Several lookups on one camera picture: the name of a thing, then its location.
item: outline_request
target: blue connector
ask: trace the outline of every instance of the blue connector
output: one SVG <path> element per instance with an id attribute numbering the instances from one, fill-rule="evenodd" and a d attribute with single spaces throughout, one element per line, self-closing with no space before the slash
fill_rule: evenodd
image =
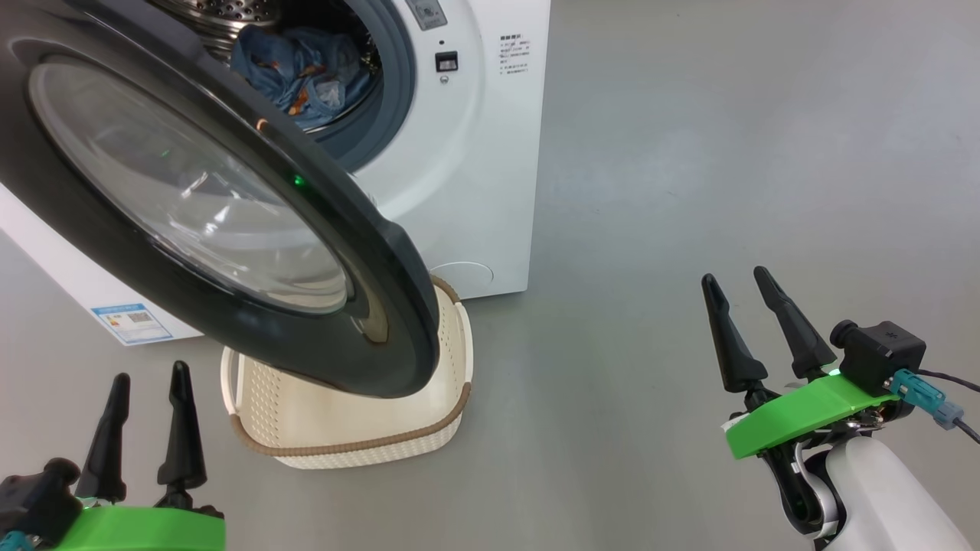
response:
<path id="1" fill-rule="evenodd" d="M 956 428 L 954 421 L 963 418 L 963 408 L 946 400 L 946 392 L 929 384 L 909 370 L 898 370 L 886 388 L 909 404 L 921 408 L 946 430 Z"/>
<path id="2" fill-rule="evenodd" d="M 0 540 L 0 551 L 34 551 L 34 546 L 22 531 L 14 530 Z"/>

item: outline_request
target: door glass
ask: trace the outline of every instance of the door glass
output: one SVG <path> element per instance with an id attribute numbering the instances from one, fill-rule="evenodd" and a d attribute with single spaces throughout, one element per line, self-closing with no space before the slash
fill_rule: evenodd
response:
<path id="1" fill-rule="evenodd" d="M 332 251 L 189 120 L 80 65 L 37 67 L 29 93 L 78 169 L 173 254 L 279 306 L 329 313 L 346 302 L 346 276 Z"/>

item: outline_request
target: gray floor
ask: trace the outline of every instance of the gray floor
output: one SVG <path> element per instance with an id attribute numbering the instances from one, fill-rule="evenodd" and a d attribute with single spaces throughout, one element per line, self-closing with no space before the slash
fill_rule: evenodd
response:
<path id="1" fill-rule="evenodd" d="M 446 448 L 311 473 L 246 452 L 215 342 L 121 348 L 0 234 L 0 473 L 82 460 L 126 370 L 130 502 L 152 502 L 181 358 L 210 465 L 195 495 L 229 549 L 806 549 L 762 463 L 726 450 L 740 398 L 699 278 L 775 387 L 792 376 L 756 264 L 825 334 L 890 319 L 929 368 L 980 379 L 980 4 L 555 0 L 549 64 L 531 289 L 468 305 L 474 395 Z M 980 547 L 980 449 L 923 415 L 881 437 Z"/>

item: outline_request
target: washing machine door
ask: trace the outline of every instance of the washing machine door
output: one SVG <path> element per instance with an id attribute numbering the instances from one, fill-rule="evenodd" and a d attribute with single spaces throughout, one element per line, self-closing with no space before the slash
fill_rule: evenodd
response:
<path id="1" fill-rule="evenodd" d="M 45 223 L 240 353 L 425 386 L 439 320 L 412 242 L 195 34 L 137 0 L 4 0 L 0 43 L 0 183 Z"/>

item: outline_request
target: washing machine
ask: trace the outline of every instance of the washing machine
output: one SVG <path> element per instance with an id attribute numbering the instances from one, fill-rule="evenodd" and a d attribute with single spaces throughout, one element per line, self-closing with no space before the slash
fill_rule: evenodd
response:
<path id="1" fill-rule="evenodd" d="M 383 71 L 307 132 L 149 3 L 3 2 L 3 228 L 66 288 L 134 293 L 103 322 L 172 318 L 348 392 L 419 390 L 432 275 L 526 288 L 549 3 L 348 5 Z"/>

